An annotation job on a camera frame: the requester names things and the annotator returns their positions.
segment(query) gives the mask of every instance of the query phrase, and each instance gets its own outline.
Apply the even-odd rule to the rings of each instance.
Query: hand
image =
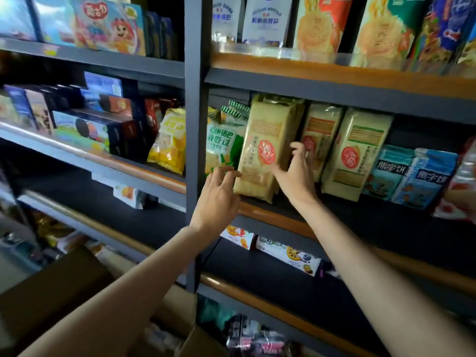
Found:
[[[207,177],[190,226],[209,237],[210,242],[218,238],[238,213],[240,197],[233,193],[233,183],[239,177],[241,173],[232,166],[214,168]]]
[[[274,164],[272,172],[286,197],[299,211],[303,202],[317,200],[312,171],[313,155],[308,153],[306,157],[306,148],[302,143],[293,142],[290,146],[294,150],[288,171],[283,171],[278,164]]]

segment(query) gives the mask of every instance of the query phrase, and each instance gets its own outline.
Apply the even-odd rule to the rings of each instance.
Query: left hand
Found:
[[[213,169],[202,189],[190,227],[209,238],[218,238],[238,213],[240,197],[233,193],[235,178],[241,173],[232,166]]]

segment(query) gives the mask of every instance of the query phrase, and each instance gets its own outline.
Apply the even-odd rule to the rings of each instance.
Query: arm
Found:
[[[382,343],[395,357],[476,356],[472,337],[404,276],[385,264],[316,196],[312,156],[292,143],[288,172],[274,174],[336,266]]]
[[[21,357],[124,356],[170,286],[238,212],[231,167],[209,175],[188,227],[58,322]]]

